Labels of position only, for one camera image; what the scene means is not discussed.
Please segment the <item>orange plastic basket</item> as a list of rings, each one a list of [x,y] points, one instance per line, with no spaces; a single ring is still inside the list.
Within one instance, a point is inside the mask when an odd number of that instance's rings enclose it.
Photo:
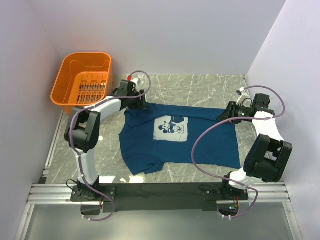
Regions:
[[[62,62],[51,101],[70,115],[75,106],[101,101],[113,90],[113,60],[104,52],[75,52]]]

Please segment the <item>blue t shirt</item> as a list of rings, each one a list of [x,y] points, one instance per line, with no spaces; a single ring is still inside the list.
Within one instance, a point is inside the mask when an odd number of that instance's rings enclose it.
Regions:
[[[165,163],[192,163],[195,146],[197,164],[233,169],[241,167],[234,124],[217,124],[223,113],[219,108],[189,107],[147,103],[146,109],[127,109],[119,134],[122,158],[133,175],[161,171]]]

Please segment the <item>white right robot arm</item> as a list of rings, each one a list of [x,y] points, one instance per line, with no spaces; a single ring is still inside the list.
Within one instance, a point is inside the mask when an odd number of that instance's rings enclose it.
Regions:
[[[270,96],[259,93],[249,107],[243,105],[247,97],[230,101],[226,110],[217,118],[218,121],[235,117],[252,117],[257,138],[253,143],[241,169],[226,175],[233,181],[223,180],[219,187],[222,198],[230,200],[240,195],[246,186],[257,183],[277,183],[283,176],[293,146],[280,135],[275,112],[269,108]]]

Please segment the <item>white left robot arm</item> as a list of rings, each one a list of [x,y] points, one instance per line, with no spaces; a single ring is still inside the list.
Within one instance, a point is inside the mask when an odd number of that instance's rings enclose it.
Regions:
[[[145,90],[139,78],[128,77],[102,100],[89,106],[72,109],[64,138],[71,147],[77,164],[78,177],[74,194],[94,201],[100,196],[95,147],[100,136],[101,121],[123,110],[146,108]]]

